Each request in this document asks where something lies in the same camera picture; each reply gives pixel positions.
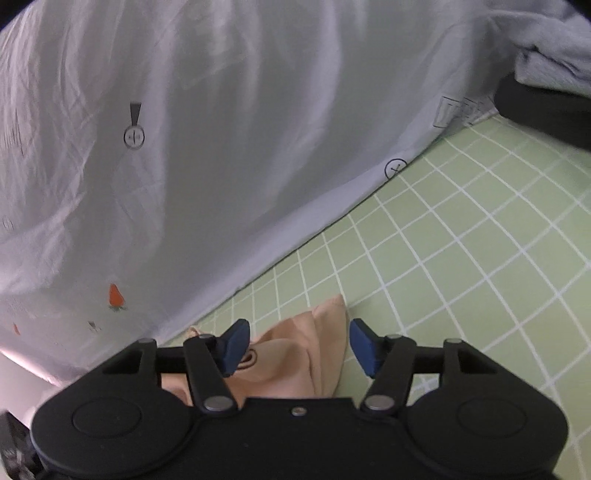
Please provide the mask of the beige long-sleeve shirt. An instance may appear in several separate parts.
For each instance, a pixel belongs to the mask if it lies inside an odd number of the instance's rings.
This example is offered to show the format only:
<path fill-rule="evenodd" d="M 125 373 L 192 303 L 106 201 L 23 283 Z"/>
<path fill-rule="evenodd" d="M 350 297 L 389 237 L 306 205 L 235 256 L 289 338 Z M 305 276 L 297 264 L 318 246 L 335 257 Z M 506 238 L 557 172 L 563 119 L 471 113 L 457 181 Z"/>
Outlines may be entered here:
<path fill-rule="evenodd" d="M 238 405 L 249 398 L 329 398 L 335 394 L 348 347 L 342 295 L 280 321 L 253 340 L 224 379 Z"/>

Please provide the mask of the green grid mat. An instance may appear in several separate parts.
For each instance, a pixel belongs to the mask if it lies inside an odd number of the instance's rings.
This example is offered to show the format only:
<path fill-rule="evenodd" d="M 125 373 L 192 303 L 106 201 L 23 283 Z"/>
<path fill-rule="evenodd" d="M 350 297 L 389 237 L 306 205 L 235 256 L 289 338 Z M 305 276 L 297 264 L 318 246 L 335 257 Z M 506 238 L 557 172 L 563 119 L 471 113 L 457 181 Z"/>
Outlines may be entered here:
<path fill-rule="evenodd" d="M 461 338 L 567 415 L 564 479 L 590 475 L 590 156 L 494 117 L 431 147 L 197 321 L 263 334 L 342 295 L 379 334 Z"/>

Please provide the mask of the grey carrot-print backdrop cloth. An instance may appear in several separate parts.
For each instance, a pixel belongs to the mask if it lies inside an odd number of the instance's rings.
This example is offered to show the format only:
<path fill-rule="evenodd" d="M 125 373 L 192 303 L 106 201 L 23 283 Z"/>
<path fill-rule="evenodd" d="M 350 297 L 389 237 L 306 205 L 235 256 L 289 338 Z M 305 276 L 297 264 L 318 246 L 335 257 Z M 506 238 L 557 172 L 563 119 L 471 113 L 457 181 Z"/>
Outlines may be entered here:
<path fill-rule="evenodd" d="M 166 341 L 491 109 L 492 1 L 36 1 L 1 33 L 1 351 Z"/>

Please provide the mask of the black folded garment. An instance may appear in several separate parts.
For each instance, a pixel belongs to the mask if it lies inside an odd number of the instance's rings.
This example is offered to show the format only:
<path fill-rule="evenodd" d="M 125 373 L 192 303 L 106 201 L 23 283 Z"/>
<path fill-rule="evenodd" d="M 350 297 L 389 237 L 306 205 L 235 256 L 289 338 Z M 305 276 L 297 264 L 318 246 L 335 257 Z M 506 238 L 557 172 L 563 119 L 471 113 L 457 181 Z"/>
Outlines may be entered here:
<path fill-rule="evenodd" d="M 523 85 L 510 73 L 499 82 L 493 102 L 502 117 L 590 151 L 589 98 Z"/>

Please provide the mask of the grey-blue folded garment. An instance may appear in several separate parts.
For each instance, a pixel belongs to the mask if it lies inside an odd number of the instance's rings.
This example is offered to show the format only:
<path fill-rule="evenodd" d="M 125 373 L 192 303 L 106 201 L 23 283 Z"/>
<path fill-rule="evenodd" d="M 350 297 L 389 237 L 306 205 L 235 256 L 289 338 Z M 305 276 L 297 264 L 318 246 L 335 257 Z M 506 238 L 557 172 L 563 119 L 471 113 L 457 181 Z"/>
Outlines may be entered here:
<path fill-rule="evenodd" d="M 489 1 L 491 18 L 517 49 L 516 81 L 588 98 L 590 21 L 568 1 Z"/>

